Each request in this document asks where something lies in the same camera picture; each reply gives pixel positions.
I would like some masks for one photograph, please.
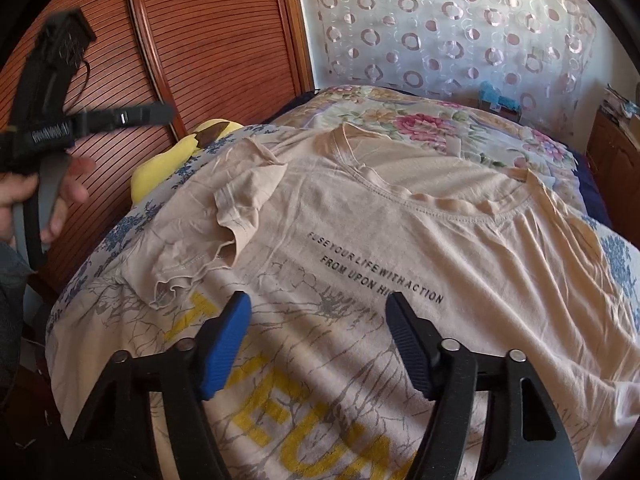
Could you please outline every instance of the beige t-shirt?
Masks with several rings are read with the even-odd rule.
[[[350,125],[238,141],[55,325],[66,430],[113,351],[162,351],[244,290],[248,335],[205,404],[231,475],[402,479],[431,403],[386,326],[386,296],[400,290],[472,351],[524,351],[582,477],[596,478],[640,413],[630,306],[584,221],[532,173],[510,175]],[[165,478],[176,478],[158,402],[153,413]]]

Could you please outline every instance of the t-shirt sleeve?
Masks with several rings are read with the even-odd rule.
[[[264,146],[239,140],[174,194],[118,272],[153,308],[181,302],[209,270],[233,265],[286,168]]]

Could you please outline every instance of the wooden cabinet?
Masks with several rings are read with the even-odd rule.
[[[599,111],[587,146],[587,160],[613,229],[640,247],[640,152]]]

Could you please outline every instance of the curtain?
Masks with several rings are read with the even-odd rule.
[[[587,0],[302,0],[319,86],[373,84],[469,104],[489,81],[521,123],[572,134],[596,35]]]

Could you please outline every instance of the blue gripper pad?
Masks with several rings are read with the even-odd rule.
[[[249,327],[250,317],[251,299],[244,292],[235,292],[220,317],[215,320],[222,323],[222,326],[219,327],[209,352],[204,356],[200,383],[200,396],[203,400],[209,400],[216,391],[225,387],[242,338]]]

